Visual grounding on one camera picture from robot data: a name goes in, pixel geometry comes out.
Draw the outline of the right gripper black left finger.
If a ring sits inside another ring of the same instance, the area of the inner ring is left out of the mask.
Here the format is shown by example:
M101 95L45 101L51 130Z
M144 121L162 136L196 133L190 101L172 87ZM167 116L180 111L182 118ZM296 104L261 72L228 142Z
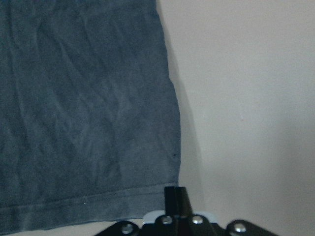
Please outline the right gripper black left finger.
M175 187L164 189L164 214L158 216L153 223L145 223L142 227L130 221L117 222L98 236L176 236L178 234L178 203Z

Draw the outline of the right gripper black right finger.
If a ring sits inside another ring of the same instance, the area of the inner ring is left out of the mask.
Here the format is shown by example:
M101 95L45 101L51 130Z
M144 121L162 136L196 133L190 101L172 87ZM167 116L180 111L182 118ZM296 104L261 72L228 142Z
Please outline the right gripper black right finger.
M218 223L211 223L202 214L192 210L188 193L184 187L177 187L178 210L180 221L178 235L183 236L274 236L275 233L255 225L249 221L237 219L230 222L226 228Z

